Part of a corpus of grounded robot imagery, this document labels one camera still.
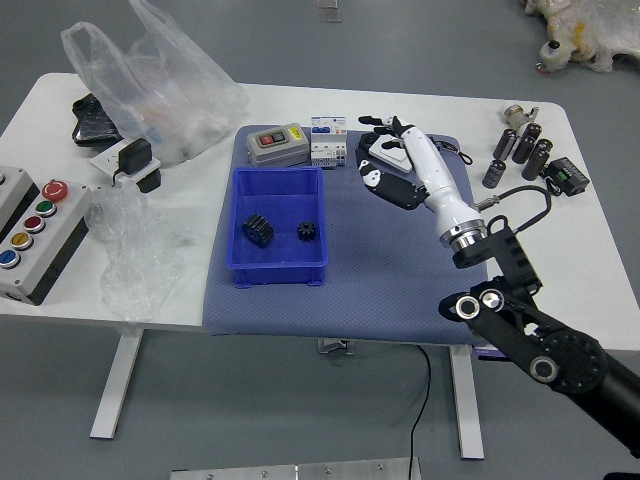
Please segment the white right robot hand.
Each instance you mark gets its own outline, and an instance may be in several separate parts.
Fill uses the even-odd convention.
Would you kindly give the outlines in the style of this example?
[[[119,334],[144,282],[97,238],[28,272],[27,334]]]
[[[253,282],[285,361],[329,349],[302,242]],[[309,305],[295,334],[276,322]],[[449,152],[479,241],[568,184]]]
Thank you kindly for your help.
[[[425,205],[436,216],[436,233],[443,246],[460,251],[487,237],[480,213],[465,202],[433,141],[419,128],[396,116],[380,119],[361,116],[358,121],[375,131],[395,137],[393,147],[402,147],[419,180],[414,185],[395,174],[381,171],[361,150],[356,152],[358,170],[366,188],[405,210]]]

